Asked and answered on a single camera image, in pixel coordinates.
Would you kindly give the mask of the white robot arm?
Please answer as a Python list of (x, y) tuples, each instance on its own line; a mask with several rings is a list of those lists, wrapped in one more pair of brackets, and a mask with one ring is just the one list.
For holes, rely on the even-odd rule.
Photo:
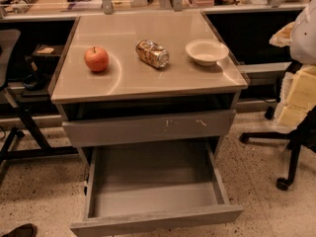
[(295, 129), (316, 107), (316, 0), (276, 32), (270, 44), (288, 46), (290, 57), (301, 64), (297, 72), (285, 73), (274, 114), (277, 125)]

